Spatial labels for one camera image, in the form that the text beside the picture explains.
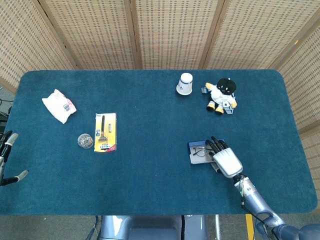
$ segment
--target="eyeglasses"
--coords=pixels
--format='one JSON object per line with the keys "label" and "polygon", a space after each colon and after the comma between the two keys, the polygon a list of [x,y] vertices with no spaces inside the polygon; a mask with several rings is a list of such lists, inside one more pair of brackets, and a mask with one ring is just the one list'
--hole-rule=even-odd
{"label": "eyeglasses", "polygon": [[207,148],[206,146],[196,146],[194,149],[194,155],[198,155],[199,157],[204,157],[207,153],[212,151],[212,149]]}

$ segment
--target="white plastic bag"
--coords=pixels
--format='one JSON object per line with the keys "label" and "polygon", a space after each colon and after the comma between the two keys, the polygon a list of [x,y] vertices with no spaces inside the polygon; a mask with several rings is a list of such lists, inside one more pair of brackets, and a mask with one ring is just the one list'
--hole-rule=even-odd
{"label": "white plastic bag", "polygon": [[42,98],[42,101],[49,112],[63,124],[77,111],[75,105],[57,89],[48,98]]}

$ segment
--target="yellow package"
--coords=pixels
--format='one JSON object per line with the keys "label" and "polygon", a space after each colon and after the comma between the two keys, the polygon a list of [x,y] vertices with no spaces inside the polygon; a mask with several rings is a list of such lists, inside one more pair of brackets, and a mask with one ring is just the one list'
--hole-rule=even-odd
{"label": "yellow package", "polygon": [[100,113],[95,115],[94,151],[108,153],[117,150],[117,115]]}

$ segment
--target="woven panel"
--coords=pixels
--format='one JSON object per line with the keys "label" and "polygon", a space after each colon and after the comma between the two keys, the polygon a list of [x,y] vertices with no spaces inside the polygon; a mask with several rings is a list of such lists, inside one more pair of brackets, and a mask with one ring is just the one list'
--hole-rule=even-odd
{"label": "woven panel", "polygon": [[44,0],[84,69],[133,69],[124,1]]}
{"label": "woven panel", "polygon": [[217,0],[137,0],[144,69],[197,69]]}
{"label": "woven panel", "polygon": [[278,69],[298,129],[320,120],[320,27]]}
{"label": "woven panel", "polygon": [[301,139],[313,183],[320,201],[320,131]]}
{"label": "woven panel", "polygon": [[17,88],[30,70],[73,69],[31,0],[0,2],[0,77]]}
{"label": "woven panel", "polygon": [[206,68],[268,68],[319,7],[319,0],[230,0]]}

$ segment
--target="barcode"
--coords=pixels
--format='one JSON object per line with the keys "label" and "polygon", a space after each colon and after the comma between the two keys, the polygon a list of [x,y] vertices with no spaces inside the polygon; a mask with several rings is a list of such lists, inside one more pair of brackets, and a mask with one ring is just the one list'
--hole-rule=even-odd
{"label": "barcode", "polygon": [[67,112],[70,110],[70,108],[69,108],[69,104],[65,104],[65,105],[63,105],[63,108],[64,108]]}

